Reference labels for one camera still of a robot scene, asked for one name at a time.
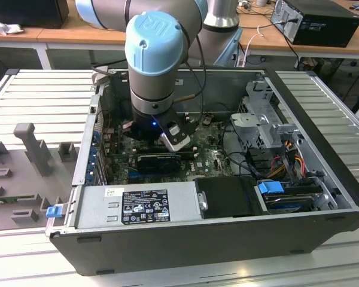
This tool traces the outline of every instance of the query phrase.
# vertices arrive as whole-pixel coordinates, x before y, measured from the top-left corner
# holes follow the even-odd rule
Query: white paper
[[[24,32],[20,25],[17,24],[3,24],[0,22],[0,34],[7,36],[7,34],[21,33]]]

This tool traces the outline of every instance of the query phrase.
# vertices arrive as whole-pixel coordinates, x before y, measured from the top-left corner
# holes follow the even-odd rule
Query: light blue joint cap
[[[230,42],[226,45],[223,52],[218,59],[214,62],[215,66],[226,66],[226,64],[232,59],[233,54],[237,50],[239,39],[241,38],[243,28],[238,28]]]
[[[149,77],[163,75],[181,59],[181,25],[161,11],[134,16],[126,27],[125,55],[130,67]]]
[[[91,23],[97,27],[102,27],[100,21],[97,19],[92,0],[76,0],[77,11],[86,22]]]
[[[198,9],[202,16],[202,23],[206,19],[206,15],[208,14],[209,6],[208,6],[208,0],[194,0],[195,3],[198,6]]]

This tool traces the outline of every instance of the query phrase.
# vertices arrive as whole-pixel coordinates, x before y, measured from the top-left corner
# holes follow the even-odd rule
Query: computer case
[[[329,0],[277,0],[271,22],[294,45],[346,47],[359,26],[359,16]]]
[[[0,0],[0,22],[60,29],[69,14],[66,0]]]

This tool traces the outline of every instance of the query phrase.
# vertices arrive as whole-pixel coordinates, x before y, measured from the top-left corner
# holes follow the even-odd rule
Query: yellow wire
[[[303,168],[302,160],[301,160],[298,156],[295,156],[295,159],[299,162],[299,165],[300,165],[300,174],[303,176],[303,173],[302,173],[302,168]]]
[[[279,169],[277,169],[276,171],[274,171],[271,175],[269,175],[269,178],[272,178],[273,176],[277,175],[279,172],[281,172],[282,170],[285,169],[285,166],[281,166]]]

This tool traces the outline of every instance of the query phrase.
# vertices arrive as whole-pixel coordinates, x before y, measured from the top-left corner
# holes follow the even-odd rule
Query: black computer tower
[[[66,0],[0,0],[0,22],[59,29],[69,14]]]

